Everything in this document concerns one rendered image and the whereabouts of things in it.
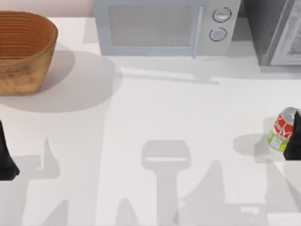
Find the red and white can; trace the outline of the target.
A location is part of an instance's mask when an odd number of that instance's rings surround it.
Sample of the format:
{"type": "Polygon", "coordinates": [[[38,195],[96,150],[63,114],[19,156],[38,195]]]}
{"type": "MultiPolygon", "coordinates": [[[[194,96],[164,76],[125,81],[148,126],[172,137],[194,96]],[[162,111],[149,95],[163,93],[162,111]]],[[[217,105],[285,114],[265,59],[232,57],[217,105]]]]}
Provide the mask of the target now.
{"type": "Polygon", "coordinates": [[[296,112],[301,114],[299,109],[287,107],[278,114],[267,138],[271,148],[281,152],[285,150],[293,133],[293,123],[296,112]]]}

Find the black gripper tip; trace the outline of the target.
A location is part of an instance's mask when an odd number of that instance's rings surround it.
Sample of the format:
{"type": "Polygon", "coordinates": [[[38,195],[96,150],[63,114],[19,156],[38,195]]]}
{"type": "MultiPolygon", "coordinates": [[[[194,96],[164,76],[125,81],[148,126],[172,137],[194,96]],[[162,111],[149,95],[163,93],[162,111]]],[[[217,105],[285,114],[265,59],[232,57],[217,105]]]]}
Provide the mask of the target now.
{"type": "Polygon", "coordinates": [[[284,158],[287,161],[301,161],[301,115],[295,113],[293,132],[284,150],[284,158]]]}
{"type": "Polygon", "coordinates": [[[4,129],[0,120],[0,181],[12,181],[20,173],[7,147],[4,129]]]}

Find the pale microwave oven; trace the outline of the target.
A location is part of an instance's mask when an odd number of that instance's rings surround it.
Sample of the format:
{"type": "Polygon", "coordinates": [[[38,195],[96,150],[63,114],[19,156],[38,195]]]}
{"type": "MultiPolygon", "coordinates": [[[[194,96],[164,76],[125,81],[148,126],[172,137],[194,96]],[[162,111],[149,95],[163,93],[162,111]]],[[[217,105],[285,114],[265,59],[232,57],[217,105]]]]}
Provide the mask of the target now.
{"type": "Polygon", "coordinates": [[[93,0],[100,51],[105,56],[191,56],[198,9],[203,7],[197,57],[228,53],[241,0],[93,0]],[[231,18],[213,20],[218,8],[231,18]],[[209,32],[222,27],[227,37],[211,41],[209,32]]]}

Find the brown woven basket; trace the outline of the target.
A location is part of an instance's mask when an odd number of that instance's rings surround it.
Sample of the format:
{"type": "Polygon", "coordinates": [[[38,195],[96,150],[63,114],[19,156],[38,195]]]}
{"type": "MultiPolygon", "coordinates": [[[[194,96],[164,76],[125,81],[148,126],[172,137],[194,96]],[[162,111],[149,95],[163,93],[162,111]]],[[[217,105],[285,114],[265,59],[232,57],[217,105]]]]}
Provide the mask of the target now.
{"type": "Polygon", "coordinates": [[[44,82],[58,38],[48,18],[0,10],[0,95],[26,95],[44,82]]]}

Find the microwave knob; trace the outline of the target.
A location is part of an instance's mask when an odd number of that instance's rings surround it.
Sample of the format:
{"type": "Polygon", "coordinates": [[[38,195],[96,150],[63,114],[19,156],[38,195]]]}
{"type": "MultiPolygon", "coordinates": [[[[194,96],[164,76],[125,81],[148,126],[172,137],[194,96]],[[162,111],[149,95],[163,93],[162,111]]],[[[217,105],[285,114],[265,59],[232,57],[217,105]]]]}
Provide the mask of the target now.
{"type": "Polygon", "coordinates": [[[213,20],[217,23],[227,22],[232,16],[229,8],[218,8],[213,12],[213,20]]]}
{"type": "Polygon", "coordinates": [[[211,41],[214,41],[214,42],[222,41],[226,37],[227,37],[227,31],[224,28],[222,28],[222,27],[218,27],[216,29],[212,29],[209,32],[209,38],[210,38],[211,41]]]}

